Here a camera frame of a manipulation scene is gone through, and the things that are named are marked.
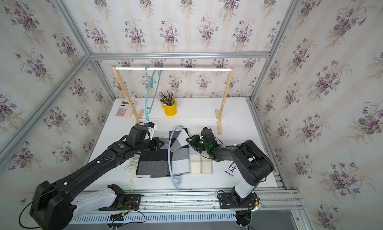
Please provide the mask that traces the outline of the black white checkered scarf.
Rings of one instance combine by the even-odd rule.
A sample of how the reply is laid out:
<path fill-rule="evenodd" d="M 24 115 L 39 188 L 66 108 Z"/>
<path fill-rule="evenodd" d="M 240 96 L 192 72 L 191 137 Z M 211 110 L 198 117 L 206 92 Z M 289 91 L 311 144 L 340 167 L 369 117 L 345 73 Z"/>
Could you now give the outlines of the black white checkered scarf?
<path fill-rule="evenodd" d="M 170 176 L 169 168 L 172 168 L 173 176 L 181 176 L 191 173 L 190 152 L 188 144 L 176 150 L 168 151 L 168 146 L 173 145 L 181 135 L 180 141 L 185 141 L 189 137 L 188 130 L 184 128 L 181 131 L 169 131 L 155 133 L 154 136 L 165 142 L 164 147 L 158 151 L 149 152 L 140 156 L 136 175 L 139 178 L 164 178 Z"/>

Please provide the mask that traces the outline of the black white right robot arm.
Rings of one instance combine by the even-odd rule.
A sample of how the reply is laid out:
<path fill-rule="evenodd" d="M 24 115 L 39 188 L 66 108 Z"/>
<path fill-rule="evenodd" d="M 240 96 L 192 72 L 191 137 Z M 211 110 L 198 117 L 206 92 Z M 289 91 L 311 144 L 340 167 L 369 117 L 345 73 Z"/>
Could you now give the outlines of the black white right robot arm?
<path fill-rule="evenodd" d="M 204 127 L 200 135 L 193 135 L 186 141 L 197 152 L 206 152 L 212 161 L 231 161 L 236 165 L 234 169 L 241 174 L 241 179 L 231 190 L 230 198 L 237 206 L 250 200 L 252 191 L 274 171 L 271 160 L 252 140 L 227 146 L 211 129 Z"/>

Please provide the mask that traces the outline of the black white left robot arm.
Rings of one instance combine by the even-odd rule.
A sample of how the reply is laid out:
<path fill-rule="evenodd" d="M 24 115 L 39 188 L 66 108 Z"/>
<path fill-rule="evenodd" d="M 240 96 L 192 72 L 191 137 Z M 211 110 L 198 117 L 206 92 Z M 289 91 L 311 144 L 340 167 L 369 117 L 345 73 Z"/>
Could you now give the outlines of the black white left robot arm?
<path fill-rule="evenodd" d="M 109 185 L 96 193 L 80 196 L 80 193 L 108 171 L 123 164 L 137 153 L 160 149 L 164 142 L 153 137 L 154 124 L 135 125 L 128 135 L 111 144 L 96 157 L 72 174 L 50 183 L 44 181 L 36 188 L 31 202 L 30 215 L 43 230 L 63 230 L 73 219 L 122 203 L 123 189 Z"/>

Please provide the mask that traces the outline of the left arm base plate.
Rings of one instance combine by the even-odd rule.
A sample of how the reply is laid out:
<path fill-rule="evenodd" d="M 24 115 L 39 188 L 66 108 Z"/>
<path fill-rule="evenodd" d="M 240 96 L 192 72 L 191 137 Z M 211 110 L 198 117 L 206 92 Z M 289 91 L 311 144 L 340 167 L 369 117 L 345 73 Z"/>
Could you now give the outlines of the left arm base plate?
<path fill-rule="evenodd" d="M 109 207 L 99 208 L 99 211 L 125 211 L 138 210 L 140 206 L 140 194 L 118 195 Z"/>

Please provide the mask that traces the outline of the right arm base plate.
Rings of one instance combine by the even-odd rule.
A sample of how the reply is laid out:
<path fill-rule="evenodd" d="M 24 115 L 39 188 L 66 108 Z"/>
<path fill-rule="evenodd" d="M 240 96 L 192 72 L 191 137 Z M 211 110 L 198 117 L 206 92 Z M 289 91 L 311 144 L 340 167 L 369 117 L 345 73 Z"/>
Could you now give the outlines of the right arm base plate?
<path fill-rule="evenodd" d="M 216 197 L 219 201 L 221 209 L 254 209 L 260 205 L 259 197 L 256 193 L 251 193 L 244 199 L 237 196 L 235 193 L 218 191 Z"/>

